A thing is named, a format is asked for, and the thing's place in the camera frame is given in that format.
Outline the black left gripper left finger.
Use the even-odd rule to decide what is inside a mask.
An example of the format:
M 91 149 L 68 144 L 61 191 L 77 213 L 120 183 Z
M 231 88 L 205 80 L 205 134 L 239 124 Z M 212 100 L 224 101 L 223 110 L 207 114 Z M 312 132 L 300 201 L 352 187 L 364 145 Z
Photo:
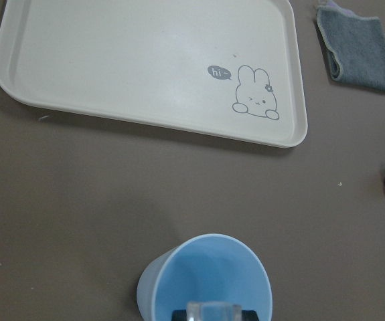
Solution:
M 174 310 L 171 313 L 171 321 L 187 321 L 187 304 L 181 310 Z

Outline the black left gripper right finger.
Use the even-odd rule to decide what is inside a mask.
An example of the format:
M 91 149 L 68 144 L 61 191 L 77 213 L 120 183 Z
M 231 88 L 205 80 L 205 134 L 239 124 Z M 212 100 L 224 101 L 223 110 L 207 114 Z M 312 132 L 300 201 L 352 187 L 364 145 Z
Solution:
M 258 321 L 258 314 L 256 310 L 248 309 L 244 304 L 241 305 L 241 308 L 242 308 L 241 321 Z

